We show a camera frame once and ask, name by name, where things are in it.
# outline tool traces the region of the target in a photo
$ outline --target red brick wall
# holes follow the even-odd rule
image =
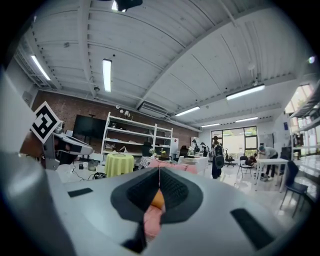
[[[82,115],[90,117],[89,114],[95,115],[95,118],[107,120],[108,113],[111,112],[112,116],[124,118],[124,115],[119,112],[114,106],[93,102],[89,100],[84,100],[76,97],[70,97],[66,95],[61,95],[57,93],[39,91],[32,105],[32,110],[35,111],[44,101],[46,101],[49,106],[52,108],[54,113],[60,120],[64,121],[65,130],[74,129],[74,124],[76,121],[77,115]],[[191,137],[199,137],[199,133],[192,131],[162,120],[158,120],[152,117],[141,115],[133,112],[133,120],[148,124],[154,125],[157,124],[159,127],[171,129],[173,128],[173,137],[179,139],[179,148],[182,145],[187,147],[190,145]],[[130,126],[130,130],[137,132],[144,132],[143,128]],[[108,132],[107,135],[109,138],[117,138],[123,141],[134,140],[137,143],[143,143],[146,138],[141,136],[132,136],[129,134],[118,133],[118,132]],[[100,139],[91,139],[91,145],[94,148],[96,153],[100,153],[102,141]],[[128,151],[137,151],[134,148],[131,148],[130,145],[125,145]]]

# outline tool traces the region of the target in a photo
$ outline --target white floor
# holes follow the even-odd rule
[[[279,210],[281,202],[285,196],[285,191],[282,193],[279,192],[280,178],[278,180],[277,186],[276,179],[274,179],[273,181],[260,182],[257,191],[255,191],[253,178],[255,171],[251,171],[252,178],[250,177],[249,172],[247,174],[243,172],[242,178],[241,172],[239,172],[237,176],[238,168],[238,166],[224,166],[222,168],[222,174],[217,180],[220,180],[223,183],[235,187],[240,192],[245,193],[246,195],[251,197],[255,202],[264,206],[266,209],[268,209],[271,213],[275,215],[275,217],[279,220],[279,223],[286,230],[289,230],[300,218],[305,217],[309,214],[311,207],[307,201],[304,202],[303,208],[300,211],[300,207],[303,201],[301,198],[297,212],[294,218],[292,218],[292,215],[296,208],[298,195],[294,194],[293,198],[290,200],[292,195],[290,191],[288,191],[282,208],[281,210]],[[212,165],[209,164],[208,168],[204,172],[204,176],[208,179],[212,179],[211,171]]]

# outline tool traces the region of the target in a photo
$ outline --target window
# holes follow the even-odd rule
[[[257,152],[258,137],[256,126],[212,131],[212,143],[214,142],[214,136],[218,137],[218,142],[227,150],[228,155],[233,158],[239,158],[239,153],[249,157]]]
[[[313,88],[309,84],[299,86],[288,105],[285,107],[286,114],[292,114],[302,107],[307,98],[313,93]]]

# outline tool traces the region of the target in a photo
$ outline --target white wall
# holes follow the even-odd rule
[[[11,80],[16,92],[20,97],[23,96],[25,91],[31,94],[31,99],[28,103],[29,107],[31,107],[38,93],[38,89],[34,85],[34,83],[28,78],[26,73],[21,69],[21,67],[14,58],[9,63],[5,73]]]

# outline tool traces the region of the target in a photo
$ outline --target ceiling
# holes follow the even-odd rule
[[[318,66],[306,62],[308,44],[266,0],[143,0],[127,12],[112,4],[50,0],[35,13],[15,59],[40,90],[129,110],[147,101],[166,109],[170,120],[198,128],[275,118],[298,85],[319,77]],[[104,91],[103,59],[112,60],[111,92]],[[256,78],[265,90],[226,100]]]

